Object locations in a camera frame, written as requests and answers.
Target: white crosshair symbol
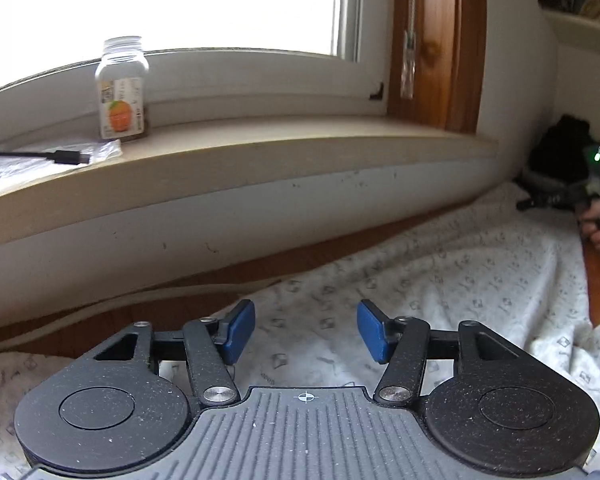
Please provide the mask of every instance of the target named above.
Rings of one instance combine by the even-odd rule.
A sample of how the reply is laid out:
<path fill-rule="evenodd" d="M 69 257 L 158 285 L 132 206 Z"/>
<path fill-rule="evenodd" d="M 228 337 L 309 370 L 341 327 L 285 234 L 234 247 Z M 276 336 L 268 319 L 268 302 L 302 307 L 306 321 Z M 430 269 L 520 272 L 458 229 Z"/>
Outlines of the white crosshair symbol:
<path fill-rule="evenodd" d="M 320 397 L 316 397 L 314 394 L 310 394 L 309 392 L 304 392 L 304 394 L 300 394 L 294 397 L 294 399 L 302 400 L 302 402 L 311 402 L 312 400 L 319 398 Z"/>

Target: window pane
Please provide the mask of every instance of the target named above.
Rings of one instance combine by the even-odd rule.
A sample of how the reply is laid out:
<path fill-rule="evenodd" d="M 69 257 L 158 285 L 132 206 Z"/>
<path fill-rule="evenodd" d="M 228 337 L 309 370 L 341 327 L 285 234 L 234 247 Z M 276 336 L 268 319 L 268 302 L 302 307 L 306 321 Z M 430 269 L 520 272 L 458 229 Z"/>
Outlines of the window pane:
<path fill-rule="evenodd" d="M 339 0 L 0 0 L 0 86 L 100 57 L 102 42 L 145 50 L 266 48 L 333 55 Z"/>

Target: cable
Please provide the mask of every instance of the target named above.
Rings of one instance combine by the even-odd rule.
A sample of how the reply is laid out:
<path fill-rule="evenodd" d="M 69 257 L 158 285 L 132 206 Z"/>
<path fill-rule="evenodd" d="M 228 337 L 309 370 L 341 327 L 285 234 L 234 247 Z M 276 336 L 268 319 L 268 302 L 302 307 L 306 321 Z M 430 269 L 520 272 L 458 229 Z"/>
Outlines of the cable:
<path fill-rule="evenodd" d="M 46 158 L 56 164 L 88 164 L 91 157 L 88 153 L 72 150 L 55 150 L 54 152 L 0 152 L 0 156 L 20 158 Z"/>
<path fill-rule="evenodd" d="M 247 283 L 211 283 L 208 285 L 190 285 L 190 286 L 173 286 L 170 288 L 157 288 L 155 290 L 145 290 L 143 292 L 133 292 L 131 294 L 125 294 L 117 298 L 111 298 L 110 300 L 99 301 L 88 306 L 84 306 L 76 312 L 72 312 L 67 316 L 61 317 L 48 323 L 44 326 L 25 332 L 24 334 L 17 335 L 10 339 L 0 341 L 0 352 L 11 349 L 15 346 L 22 345 L 40 339 L 46 335 L 62 330 L 68 326 L 74 325 L 90 317 L 97 316 L 109 310 L 122 308 L 124 306 L 130 306 L 138 303 L 145 303 L 148 301 L 157 300 L 169 300 L 171 298 L 182 298 L 185 296 L 200 296 L 202 294 L 221 294 L 221 293 L 234 293 L 234 294 L 249 294 L 262 290 L 275 283 L 279 283 L 287 278 L 291 277 L 292 274 L 286 274 L 285 276 L 277 276 L 275 278 L 267 278 L 266 280 L 259 280 L 257 282 Z"/>

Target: circular cover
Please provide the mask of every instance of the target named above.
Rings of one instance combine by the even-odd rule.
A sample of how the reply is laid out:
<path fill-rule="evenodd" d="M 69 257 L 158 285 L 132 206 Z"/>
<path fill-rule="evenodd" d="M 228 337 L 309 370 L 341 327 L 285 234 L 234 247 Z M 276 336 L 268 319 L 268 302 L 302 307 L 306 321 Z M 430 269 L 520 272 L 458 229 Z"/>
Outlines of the circular cover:
<path fill-rule="evenodd" d="M 598 434 L 593 400 L 548 368 L 525 372 L 516 361 L 490 362 L 435 388 L 424 410 L 429 431 L 461 460 L 501 475 L 583 463 Z"/>
<path fill-rule="evenodd" d="M 119 362 L 66 368 L 31 390 L 14 417 L 30 462 L 80 474 L 147 462 L 189 422 L 189 404 L 174 384 Z"/>

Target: white cord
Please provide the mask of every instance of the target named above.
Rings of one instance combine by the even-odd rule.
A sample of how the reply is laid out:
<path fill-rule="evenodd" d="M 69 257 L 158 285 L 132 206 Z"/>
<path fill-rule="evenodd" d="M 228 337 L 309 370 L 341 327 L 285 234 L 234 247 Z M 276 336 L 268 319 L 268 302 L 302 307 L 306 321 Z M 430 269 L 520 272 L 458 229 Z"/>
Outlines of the white cord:
<path fill-rule="evenodd" d="M 233 294 L 250 294 L 261 290 L 274 283 L 286 280 L 290 275 L 277 276 L 276 278 L 268 278 L 266 280 L 259 280 L 257 282 L 247 283 L 212 283 L 209 285 L 190 285 L 190 286 L 173 286 L 170 288 L 157 288 L 155 290 L 146 290 L 144 292 L 134 292 L 132 294 L 125 294 L 117 298 L 111 298 L 110 300 L 100 301 L 98 303 L 90 304 L 80 310 L 72 312 L 67 316 L 61 317 L 52 321 L 51 323 L 41 326 L 30 332 L 17 335 L 11 339 L 0 341 L 0 352 L 14 348 L 15 346 L 22 345 L 40 339 L 45 335 L 52 334 L 63 328 L 71 326 L 103 312 L 122 308 L 124 306 L 130 306 L 138 303 L 146 303 L 148 301 L 157 300 L 168 300 L 170 298 L 182 298 L 185 296 L 200 296 L 202 294 L 221 294 L 221 293 L 233 293 Z"/>

